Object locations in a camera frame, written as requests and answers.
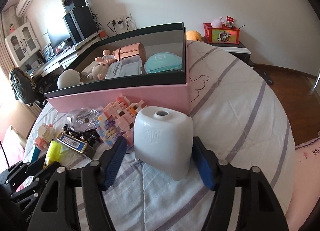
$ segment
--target cabinet door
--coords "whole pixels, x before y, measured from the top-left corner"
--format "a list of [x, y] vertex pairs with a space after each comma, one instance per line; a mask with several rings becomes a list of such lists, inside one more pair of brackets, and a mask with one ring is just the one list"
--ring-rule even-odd
[[19, 27], [18, 30], [29, 56], [32, 56], [40, 49], [40, 46], [38, 41], [36, 40], [35, 34], [32, 31], [30, 22], [25, 23], [24, 25]]
[[21, 66], [30, 57], [18, 31], [11, 33], [5, 42], [17, 66]]

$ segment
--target yellow stuffed toy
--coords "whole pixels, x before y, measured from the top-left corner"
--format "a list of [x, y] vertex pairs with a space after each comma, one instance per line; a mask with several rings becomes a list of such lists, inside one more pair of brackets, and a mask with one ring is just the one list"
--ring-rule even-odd
[[202, 41], [201, 34], [195, 30], [189, 30], [186, 33], [187, 40]]

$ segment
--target pink pixel block toy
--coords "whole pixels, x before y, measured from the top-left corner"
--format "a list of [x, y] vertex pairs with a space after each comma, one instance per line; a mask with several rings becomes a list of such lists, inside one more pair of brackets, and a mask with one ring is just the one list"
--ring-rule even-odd
[[141, 100], [131, 103], [127, 97], [119, 96], [109, 103], [97, 116], [97, 133], [106, 144], [113, 146], [119, 136], [127, 140], [127, 149], [133, 146], [133, 128], [137, 113], [146, 107]]

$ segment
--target black speaker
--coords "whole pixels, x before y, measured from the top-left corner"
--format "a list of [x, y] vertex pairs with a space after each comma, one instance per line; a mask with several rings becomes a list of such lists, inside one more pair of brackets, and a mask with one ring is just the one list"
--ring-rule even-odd
[[62, 0], [66, 12], [85, 6], [85, 0]]
[[69, 11], [63, 19], [75, 44], [97, 32], [96, 24], [88, 6]]

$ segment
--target wooden floor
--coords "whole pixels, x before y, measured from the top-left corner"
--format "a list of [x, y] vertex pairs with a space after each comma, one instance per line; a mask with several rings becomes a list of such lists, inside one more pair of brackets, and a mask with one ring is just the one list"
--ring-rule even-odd
[[309, 80], [300, 74], [273, 67], [255, 67], [273, 80], [269, 85], [281, 102], [291, 125], [295, 145], [318, 137], [320, 131], [319, 95], [312, 92]]

